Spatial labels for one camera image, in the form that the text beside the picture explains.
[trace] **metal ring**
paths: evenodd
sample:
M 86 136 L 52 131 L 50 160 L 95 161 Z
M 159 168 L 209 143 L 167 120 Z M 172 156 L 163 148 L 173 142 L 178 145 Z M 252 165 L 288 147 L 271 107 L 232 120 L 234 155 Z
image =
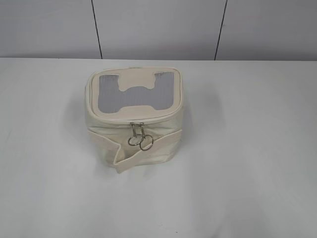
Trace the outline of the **metal ring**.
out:
M 152 142 L 151 142 L 151 145 L 150 145 L 149 148 L 143 149 L 142 146 L 141 146 L 141 144 L 142 144 L 143 140 L 144 140 L 147 136 L 149 136 L 149 137 L 152 139 Z M 145 135 L 145 136 L 143 136 L 143 140 L 142 140 L 142 141 L 140 142 L 140 144 L 139 144 L 139 145 L 140 145 L 140 149 L 143 150 L 143 151 L 147 151 L 147 150 L 151 149 L 152 146 L 153 146 L 153 143 L 154 143 L 153 136 L 151 136 L 151 135 Z
M 140 141 L 139 141 L 138 143 L 136 143 L 136 144 L 131 144 L 131 143 L 130 143 L 130 141 L 131 141 L 132 138 L 138 138 L 139 136 L 141 137 L 141 139 L 140 139 Z M 128 139 L 128 144 L 131 145 L 131 146 L 141 145 L 141 143 L 143 142 L 144 138 L 145 138 L 145 137 L 144 137 L 143 135 L 141 135 L 141 134 L 132 135 L 132 136 Z

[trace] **gray mesh panel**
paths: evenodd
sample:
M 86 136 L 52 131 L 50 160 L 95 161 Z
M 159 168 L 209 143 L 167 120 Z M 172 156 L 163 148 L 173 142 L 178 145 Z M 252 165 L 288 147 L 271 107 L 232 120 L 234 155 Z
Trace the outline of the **gray mesh panel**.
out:
M 99 77 L 98 108 L 103 113 L 116 113 L 123 107 L 149 105 L 155 110 L 165 110 L 174 103 L 174 73 L 156 73 L 155 87 L 131 87 L 121 92 L 118 75 Z

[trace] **bag lid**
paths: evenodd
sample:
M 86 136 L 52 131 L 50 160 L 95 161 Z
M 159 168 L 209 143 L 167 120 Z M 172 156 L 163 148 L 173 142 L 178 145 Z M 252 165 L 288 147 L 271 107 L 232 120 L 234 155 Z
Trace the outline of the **bag lid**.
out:
M 181 75 L 168 67 L 131 67 L 96 73 L 91 109 L 109 121 L 165 117 L 182 106 Z

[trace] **lid zipper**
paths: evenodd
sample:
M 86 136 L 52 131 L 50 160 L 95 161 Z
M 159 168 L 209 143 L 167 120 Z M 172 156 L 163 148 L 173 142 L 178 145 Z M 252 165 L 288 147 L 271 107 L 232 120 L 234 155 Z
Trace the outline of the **lid zipper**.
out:
M 153 136 L 151 136 L 149 134 L 145 135 L 144 128 L 143 128 L 144 123 L 143 122 L 139 122 L 139 123 L 131 122 L 130 125 L 131 125 L 131 128 L 132 128 L 133 135 L 128 139 L 128 144 L 130 146 L 139 146 L 140 149 L 143 150 L 143 151 L 147 151 L 147 150 L 151 149 L 153 144 L 154 144 L 154 139 L 153 139 Z M 145 147 L 142 146 L 142 142 L 144 141 L 144 139 L 146 137 L 149 137 L 152 140 L 151 143 L 150 143 L 150 146 L 148 148 L 146 148 L 148 145 L 145 146 Z M 132 140 L 134 138 L 137 139 L 136 143 L 132 143 Z

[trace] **bag strap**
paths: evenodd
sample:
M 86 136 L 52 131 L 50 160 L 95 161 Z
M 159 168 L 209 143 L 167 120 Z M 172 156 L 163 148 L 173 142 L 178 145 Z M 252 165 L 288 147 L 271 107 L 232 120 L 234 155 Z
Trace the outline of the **bag strap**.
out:
M 116 143 L 110 140 L 109 138 L 106 138 L 90 130 L 88 130 L 88 132 L 93 142 L 115 153 L 113 165 L 119 174 L 133 166 L 136 166 L 142 159 L 149 157 L 152 153 L 156 152 L 157 150 L 167 145 L 170 145 L 174 142 L 177 142 L 178 140 L 180 140 L 182 134 L 182 130 L 178 130 L 171 134 L 165 135 L 155 140 L 151 149 L 140 150 L 131 157 L 125 158 L 125 153 L 119 143 Z

